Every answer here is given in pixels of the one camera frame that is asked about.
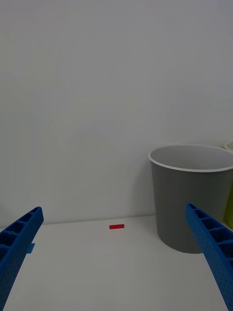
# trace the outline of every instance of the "white table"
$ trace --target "white table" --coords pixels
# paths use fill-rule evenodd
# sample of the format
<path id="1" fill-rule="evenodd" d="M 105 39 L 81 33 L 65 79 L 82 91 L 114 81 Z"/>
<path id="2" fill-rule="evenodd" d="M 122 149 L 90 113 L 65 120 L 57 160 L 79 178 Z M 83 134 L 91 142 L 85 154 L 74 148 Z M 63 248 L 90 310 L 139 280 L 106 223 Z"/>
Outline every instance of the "white table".
<path id="1" fill-rule="evenodd" d="M 164 245 L 154 216 L 44 225 L 34 242 L 4 311 L 227 310 L 203 254 Z"/>

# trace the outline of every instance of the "gray bin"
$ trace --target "gray bin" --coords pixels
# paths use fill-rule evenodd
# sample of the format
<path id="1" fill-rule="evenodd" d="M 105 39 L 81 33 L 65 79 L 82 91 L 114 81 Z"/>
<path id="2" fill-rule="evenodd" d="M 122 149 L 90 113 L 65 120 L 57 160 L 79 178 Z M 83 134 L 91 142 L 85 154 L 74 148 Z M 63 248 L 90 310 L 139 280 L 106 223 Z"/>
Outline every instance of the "gray bin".
<path id="1" fill-rule="evenodd" d="M 149 153 L 157 230 L 168 246 L 200 253 L 185 220 L 193 203 L 222 221 L 233 181 L 233 154 L 218 147 L 171 145 Z"/>

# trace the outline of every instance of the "bin rim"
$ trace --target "bin rim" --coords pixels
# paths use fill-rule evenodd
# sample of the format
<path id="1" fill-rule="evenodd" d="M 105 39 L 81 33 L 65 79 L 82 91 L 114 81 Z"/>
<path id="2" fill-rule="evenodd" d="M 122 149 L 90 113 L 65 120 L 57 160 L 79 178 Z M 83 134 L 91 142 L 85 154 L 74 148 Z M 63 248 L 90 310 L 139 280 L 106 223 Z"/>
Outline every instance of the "bin rim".
<path id="1" fill-rule="evenodd" d="M 162 166 L 162 167 L 165 167 L 167 169 L 171 169 L 171 170 L 176 170 L 176 171 L 182 171 L 182 172 L 193 172 L 193 173 L 216 173 L 216 172 L 224 172 L 224 171 L 229 171 L 229 170 L 232 170 L 233 169 L 233 165 L 231 166 L 228 166 L 228 167 L 224 167 L 224 168 L 221 168 L 221 169 L 211 169 L 211 170 L 196 170 L 196 169 L 185 169 L 185 168 L 180 168 L 180 167 L 175 167 L 175 166 L 170 166 L 170 165 L 167 165 L 167 164 L 163 164 L 163 163 L 160 163 L 158 161 L 155 161 L 152 157 L 151 157 L 151 154 L 155 151 L 155 150 L 158 150 L 158 149 L 163 149 L 163 148 L 166 148 L 166 147 L 172 147 L 172 146 L 198 146 L 198 147 L 206 147 L 206 148 L 212 148 L 212 149 L 219 149 L 223 152 L 226 152 L 226 153 L 229 153 L 233 156 L 233 153 L 232 151 L 228 150 L 228 149 L 224 149 L 224 148 L 221 148 L 221 147 L 217 147 L 217 146 L 211 146 L 211 145 L 203 145 L 203 144 L 171 144 L 171 145 L 165 145 L 165 146 L 161 146 L 161 147 L 158 147 L 158 148 L 155 148 L 153 150 L 151 150 L 148 154 L 148 158 L 149 160 L 154 163 L 154 164 L 157 164 L 159 166 Z"/>

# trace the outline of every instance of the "blue plastic arm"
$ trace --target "blue plastic arm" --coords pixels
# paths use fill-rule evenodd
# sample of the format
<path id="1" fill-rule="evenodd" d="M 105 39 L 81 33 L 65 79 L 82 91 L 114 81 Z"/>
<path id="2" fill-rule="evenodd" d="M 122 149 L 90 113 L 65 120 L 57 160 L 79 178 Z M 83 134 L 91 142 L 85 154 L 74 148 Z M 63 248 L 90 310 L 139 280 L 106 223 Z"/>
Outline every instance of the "blue plastic arm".
<path id="1" fill-rule="evenodd" d="M 0 311 L 43 221 L 42 208 L 36 207 L 0 233 Z"/>
<path id="2" fill-rule="evenodd" d="M 233 311 L 233 232 L 192 204 L 186 220 L 201 247 L 229 311 Z"/>

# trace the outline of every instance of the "small red object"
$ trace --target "small red object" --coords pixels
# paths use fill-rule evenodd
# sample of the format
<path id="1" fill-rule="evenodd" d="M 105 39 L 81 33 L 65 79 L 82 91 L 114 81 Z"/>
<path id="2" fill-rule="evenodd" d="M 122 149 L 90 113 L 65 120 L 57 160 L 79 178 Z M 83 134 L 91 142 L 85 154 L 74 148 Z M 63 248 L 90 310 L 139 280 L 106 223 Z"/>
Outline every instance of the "small red object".
<path id="1" fill-rule="evenodd" d="M 110 225 L 109 229 L 124 229 L 125 225 L 124 224 L 120 224 L 120 225 Z"/>

